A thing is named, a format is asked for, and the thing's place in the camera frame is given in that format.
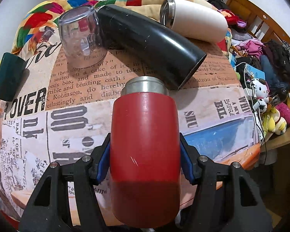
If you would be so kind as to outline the pile of clothes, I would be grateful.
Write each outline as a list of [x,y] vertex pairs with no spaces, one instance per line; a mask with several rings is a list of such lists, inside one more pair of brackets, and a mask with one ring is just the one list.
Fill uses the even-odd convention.
[[222,0],[208,0],[225,16],[228,23],[224,51],[232,51],[238,62],[247,62],[265,74],[272,91],[290,91],[290,44],[274,40],[262,42],[247,31],[247,22],[234,14]]

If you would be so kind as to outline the red steel thermos cup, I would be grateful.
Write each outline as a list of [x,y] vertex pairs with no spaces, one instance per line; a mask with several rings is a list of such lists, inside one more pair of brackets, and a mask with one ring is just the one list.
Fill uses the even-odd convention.
[[177,106],[161,80],[129,80],[113,104],[110,196],[113,214],[135,228],[175,219],[181,152]]

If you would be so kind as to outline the colourful patchwork blanket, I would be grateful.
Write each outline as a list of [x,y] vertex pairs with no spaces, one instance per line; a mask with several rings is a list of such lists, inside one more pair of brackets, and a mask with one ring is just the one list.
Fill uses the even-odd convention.
[[[82,5],[93,5],[96,9],[102,5],[115,4],[133,10],[153,20],[159,21],[160,7],[164,0],[48,0],[30,10],[18,26],[11,53],[18,54],[29,41],[29,51],[34,53],[42,35],[38,33],[43,26],[58,28],[59,17],[66,11]],[[221,12],[206,0],[186,0]]]

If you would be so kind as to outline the yellow plush toy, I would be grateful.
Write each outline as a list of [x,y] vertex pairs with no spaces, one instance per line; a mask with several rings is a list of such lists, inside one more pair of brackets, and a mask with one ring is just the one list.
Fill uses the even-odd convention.
[[282,135],[287,129],[286,120],[281,116],[280,112],[275,107],[264,114],[262,124],[265,135],[268,132],[276,135]]

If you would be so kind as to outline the white thermos bottle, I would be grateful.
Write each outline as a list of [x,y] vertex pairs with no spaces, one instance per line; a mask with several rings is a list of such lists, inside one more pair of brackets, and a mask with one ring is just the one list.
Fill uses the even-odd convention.
[[215,44],[225,39],[228,29],[219,11],[186,0],[164,0],[160,23],[184,37]]

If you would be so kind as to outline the wooden headboard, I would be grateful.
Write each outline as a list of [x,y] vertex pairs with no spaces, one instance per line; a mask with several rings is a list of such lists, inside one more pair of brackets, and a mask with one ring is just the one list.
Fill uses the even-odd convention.
[[249,0],[222,0],[229,9],[247,22],[247,31],[262,42],[274,40],[290,44],[289,35],[266,12]]

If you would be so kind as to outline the clear plastic cup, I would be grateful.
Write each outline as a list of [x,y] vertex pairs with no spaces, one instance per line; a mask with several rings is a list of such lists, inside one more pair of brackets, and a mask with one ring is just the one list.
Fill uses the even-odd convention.
[[107,54],[106,38],[93,6],[70,9],[59,17],[59,34],[67,63],[88,68],[102,63]]

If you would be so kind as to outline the black thermos bottle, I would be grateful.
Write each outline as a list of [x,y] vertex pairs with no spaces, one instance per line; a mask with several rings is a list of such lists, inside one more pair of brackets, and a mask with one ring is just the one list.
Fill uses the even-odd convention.
[[181,89],[207,56],[185,37],[133,10],[104,5],[97,16],[103,32],[142,59],[170,90]]

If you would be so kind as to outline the hello kitty plush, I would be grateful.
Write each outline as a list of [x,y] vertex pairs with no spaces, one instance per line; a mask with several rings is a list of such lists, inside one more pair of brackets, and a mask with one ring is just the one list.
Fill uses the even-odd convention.
[[262,78],[254,78],[250,82],[252,90],[252,108],[254,111],[259,110],[261,114],[265,113],[268,104],[272,100],[269,97],[267,82]]

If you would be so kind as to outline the dark green cup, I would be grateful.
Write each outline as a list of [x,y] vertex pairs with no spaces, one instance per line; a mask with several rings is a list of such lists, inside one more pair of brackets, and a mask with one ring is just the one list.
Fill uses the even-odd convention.
[[0,100],[11,102],[22,81],[26,61],[12,53],[4,53],[0,63]]

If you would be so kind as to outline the newspaper print tablecloth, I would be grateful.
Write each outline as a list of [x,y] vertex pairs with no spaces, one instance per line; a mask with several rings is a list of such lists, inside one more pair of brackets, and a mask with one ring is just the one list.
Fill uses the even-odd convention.
[[[258,129],[236,73],[215,44],[195,41],[207,57],[181,90],[179,130],[187,142],[216,162],[251,168],[259,158]],[[42,43],[12,102],[0,100],[0,211],[12,224],[47,166],[89,155],[111,131],[113,104],[132,78],[155,76],[125,50],[111,49],[104,61],[71,68],[60,43]]]

